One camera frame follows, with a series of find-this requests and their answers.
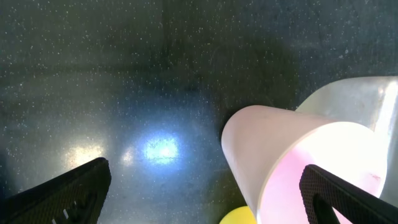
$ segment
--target pink cup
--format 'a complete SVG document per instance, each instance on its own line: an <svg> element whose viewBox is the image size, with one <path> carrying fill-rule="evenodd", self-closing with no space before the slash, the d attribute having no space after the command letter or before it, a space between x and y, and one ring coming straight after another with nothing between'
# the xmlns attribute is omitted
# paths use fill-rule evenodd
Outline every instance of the pink cup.
<svg viewBox="0 0 398 224"><path fill-rule="evenodd" d="M308 164L376 197L386 179L387 158L379 140L356 123L249 106L227 122L221 145L258 223L308 223L299 189Z"/></svg>

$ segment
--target granite surface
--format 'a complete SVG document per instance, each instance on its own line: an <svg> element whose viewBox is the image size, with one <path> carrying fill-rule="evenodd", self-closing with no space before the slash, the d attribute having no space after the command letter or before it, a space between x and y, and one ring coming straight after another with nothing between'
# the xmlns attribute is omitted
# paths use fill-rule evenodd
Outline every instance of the granite surface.
<svg viewBox="0 0 398 224"><path fill-rule="evenodd" d="M217 223L245 205L226 120L397 75L395 0L2 0L0 197L109 160L100 223Z"/></svg>

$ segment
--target dark table surface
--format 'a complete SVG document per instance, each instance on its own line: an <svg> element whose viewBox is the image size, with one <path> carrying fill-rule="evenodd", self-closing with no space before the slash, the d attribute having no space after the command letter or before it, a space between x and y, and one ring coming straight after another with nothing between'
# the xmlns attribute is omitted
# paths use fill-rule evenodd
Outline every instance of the dark table surface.
<svg viewBox="0 0 398 224"><path fill-rule="evenodd" d="M245 205L227 119L397 75L398 2L0 1L0 187L109 160L100 223L217 223Z"/></svg>

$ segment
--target yellow object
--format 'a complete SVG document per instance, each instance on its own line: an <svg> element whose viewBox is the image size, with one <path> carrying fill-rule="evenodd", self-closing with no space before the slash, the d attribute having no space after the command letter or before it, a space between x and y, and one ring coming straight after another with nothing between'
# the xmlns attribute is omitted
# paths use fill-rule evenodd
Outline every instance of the yellow object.
<svg viewBox="0 0 398 224"><path fill-rule="evenodd" d="M256 219L248 206L230 211L220 224L256 224Z"/></svg>

